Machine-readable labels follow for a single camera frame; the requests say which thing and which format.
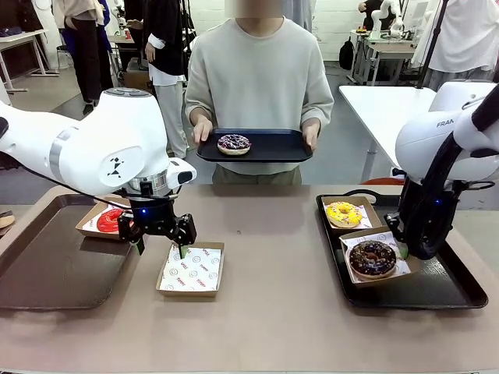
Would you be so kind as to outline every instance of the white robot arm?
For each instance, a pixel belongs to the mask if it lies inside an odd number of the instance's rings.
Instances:
[[[463,191],[494,185],[499,169],[497,103],[499,86],[493,83],[445,83],[431,111],[399,133],[396,155],[408,178],[398,212],[385,219],[414,256],[435,256],[452,229]]]
[[[381,20],[389,16],[389,9],[391,9],[391,13],[397,17],[394,24],[391,26],[390,35],[392,37],[400,37],[402,35],[404,30],[404,21],[402,20],[402,11],[400,9],[399,0],[383,0],[380,10],[375,10],[371,14],[374,25],[369,39],[378,40],[381,38]]]
[[[143,234],[165,235],[180,245],[196,238],[192,217],[177,218],[172,207],[172,190],[195,179],[196,169],[169,159],[167,142],[156,99],[140,90],[105,91],[81,122],[0,103],[0,152],[78,192],[129,197],[135,226],[120,235],[132,242]]]

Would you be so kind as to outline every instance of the donut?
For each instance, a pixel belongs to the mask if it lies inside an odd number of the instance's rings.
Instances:
[[[218,149],[229,156],[242,156],[250,151],[251,143],[241,135],[225,135],[218,140]]]
[[[338,202],[326,206],[327,219],[337,228],[354,228],[360,225],[360,209],[350,203]]]
[[[118,218],[123,213],[122,209],[111,209],[103,213],[97,220],[97,229],[100,232],[110,233],[118,231]]]
[[[397,255],[389,245],[368,240],[352,248],[349,263],[358,276],[380,279],[388,277],[395,271]]]

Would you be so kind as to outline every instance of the black backpack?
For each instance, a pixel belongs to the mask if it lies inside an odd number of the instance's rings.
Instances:
[[[343,69],[350,70],[352,68],[353,63],[353,43],[352,38],[349,39],[343,44],[343,47],[340,49],[340,66]]]

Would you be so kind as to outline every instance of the chocolate donut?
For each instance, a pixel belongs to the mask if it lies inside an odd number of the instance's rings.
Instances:
[[[251,143],[241,135],[225,135],[218,140],[218,149],[231,156],[241,156],[250,151]]]
[[[368,240],[352,248],[349,262],[352,269],[361,277],[377,279],[395,271],[397,255],[389,245]]]

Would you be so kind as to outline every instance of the pink and white sprinkles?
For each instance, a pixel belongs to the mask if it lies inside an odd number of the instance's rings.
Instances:
[[[248,138],[241,135],[225,135],[218,140],[218,145],[227,150],[244,150],[251,147]]]

